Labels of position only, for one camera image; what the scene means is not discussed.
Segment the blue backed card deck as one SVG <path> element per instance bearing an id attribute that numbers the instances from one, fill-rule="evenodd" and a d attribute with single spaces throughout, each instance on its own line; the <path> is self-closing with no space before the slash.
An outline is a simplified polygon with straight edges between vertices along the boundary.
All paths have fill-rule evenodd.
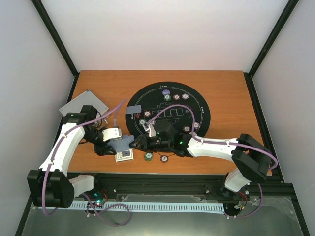
<path id="1" fill-rule="evenodd" d="M 130 149 L 129 144 L 134 141 L 133 135 L 122 135 L 120 139 L 111 139 L 108 145 L 112 146 L 116 152 L 122 152 Z"/>

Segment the green poker chip stack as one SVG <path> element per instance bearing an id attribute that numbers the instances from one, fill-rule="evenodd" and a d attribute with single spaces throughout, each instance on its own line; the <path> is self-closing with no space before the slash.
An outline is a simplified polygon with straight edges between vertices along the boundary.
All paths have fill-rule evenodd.
<path id="1" fill-rule="evenodd" d="M 153 158 L 153 154 L 152 153 L 145 153 L 144 155 L 144 160 L 145 161 L 151 161 Z"/>

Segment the green chip seat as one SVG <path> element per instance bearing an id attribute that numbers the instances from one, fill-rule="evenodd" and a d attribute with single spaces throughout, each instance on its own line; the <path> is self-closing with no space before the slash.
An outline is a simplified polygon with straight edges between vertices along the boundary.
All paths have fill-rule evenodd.
<path id="1" fill-rule="evenodd" d="M 165 101 L 170 101 L 170 100 L 171 100 L 171 96 L 168 95 L 168 94 L 165 95 L 165 96 L 164 96 L 164 100 L 165 100 Z"/>
<path id="2" fill-rule="evenodd" d="M 145 125 L 146 124 L 146 121 L 144 119 L 140 119 L 139 120 L 139 125 L 142 126 L 142 125 Z"/>

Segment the orange poker chip stack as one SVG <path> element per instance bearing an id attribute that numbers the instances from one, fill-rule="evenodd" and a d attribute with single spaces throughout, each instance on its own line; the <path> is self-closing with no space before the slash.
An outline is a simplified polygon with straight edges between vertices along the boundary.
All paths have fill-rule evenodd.
<path id="1" fill-rule="evenodd" d="M 166 163 L 168 161 L 168 156 L 163 155 L 160 157 L 160 160 L 161 162 Z"/>

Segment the dealt blue backed card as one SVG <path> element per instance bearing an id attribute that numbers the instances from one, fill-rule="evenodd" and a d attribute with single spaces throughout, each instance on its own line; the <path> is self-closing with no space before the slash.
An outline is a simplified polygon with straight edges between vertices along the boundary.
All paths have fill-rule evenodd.
<path id="1" fill-rule="evenodd" d="M 141 105 L 134 105 L 134 106 L 127 106 L 126 108 L 126 114 L 137 114 L 142 112 Z"/>

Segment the orange chip seat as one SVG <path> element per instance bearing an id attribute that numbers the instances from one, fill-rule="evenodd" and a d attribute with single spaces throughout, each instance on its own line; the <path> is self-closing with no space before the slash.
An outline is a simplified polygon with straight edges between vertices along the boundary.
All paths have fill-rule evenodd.
<path id="1" fill-rule="evenodd" d="M 176 95 L 173 96 L 173 99 L 174 99 L 174 100 L 179 100 L 179 99 L 180 99 L 180 96 L 179 96 L 178 94 L 176 94 Z"/>
<path id="2" fill-rule="evenodd" d="M 183 130 L 186 132 L 186 133 L 189 133 L 191 131 L 190 127 L 189 126 L 184 126 L 183 127 Z"/>

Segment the green chip top seat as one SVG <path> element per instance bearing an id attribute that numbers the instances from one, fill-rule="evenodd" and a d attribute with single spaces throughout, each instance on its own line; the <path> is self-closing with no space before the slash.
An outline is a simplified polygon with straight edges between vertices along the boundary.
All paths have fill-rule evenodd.
<path id="1" fill-rule="evenodd" d="M 171 96 L 168 95 L 168 94 L 165 95 L 165 96 L 164 96 L 164 100 L 165 100 L 165 101 L 170 101 L 170 100 L 171 100 Z"/>

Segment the orange chip top seat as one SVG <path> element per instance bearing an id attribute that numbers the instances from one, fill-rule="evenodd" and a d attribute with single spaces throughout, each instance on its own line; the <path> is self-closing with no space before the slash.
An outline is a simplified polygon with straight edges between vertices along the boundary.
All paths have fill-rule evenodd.
<path id="1" fill-rule="evenodd" d="M 174 99 L 174 100 L 179 100 L 179 99 L 180 99 L 180 96 L 179 96 L 178 94 L 176 94 L 176 95 L 173 96 L 173 99 Z"/>

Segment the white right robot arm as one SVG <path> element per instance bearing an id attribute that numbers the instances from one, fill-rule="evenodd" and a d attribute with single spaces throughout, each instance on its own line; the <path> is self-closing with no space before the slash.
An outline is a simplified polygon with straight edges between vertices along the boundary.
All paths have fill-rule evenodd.
<path id="1" fill-rule="evenodd" d="M 221 186 L 213 187 L 210 191 L 225 199 L 233 199 L 249 183 L 263 183 L 272 161 L 270 151 L 248 134 L 222 140 L 202 138 L 195 134 L 168 135 L 160 131 L 155 136 L 138 136 L 129 147 L 148 153 L 169 152 L 179 157 L 212 157 L 234 163 L 236 169 L 225 175 Z"/>

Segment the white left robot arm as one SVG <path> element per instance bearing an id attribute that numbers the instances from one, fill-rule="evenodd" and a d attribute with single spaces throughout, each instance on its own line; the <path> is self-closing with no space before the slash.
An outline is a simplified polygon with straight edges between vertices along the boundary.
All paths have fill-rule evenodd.
<path id="1" fill-rule="evenodd" d="M 38 170 L 29 171 L 27 176 L 35 206 L 69 208 L 74 198 L 85 192 L 92 198 L 102 194 L 102 185 L 92 175 L 67 177 L 69 164 L 81 140 L 93 144 L 99 156 L 116 154 L 108 142 L 120 138 L 122 132 L 116 126 L 96 128 L 94 123 L 102 118 L 98 117 L 97 109 L 92 105 L 84 105 L 80 112 L 65 115 L 60 135 L 49 156 Z"/>

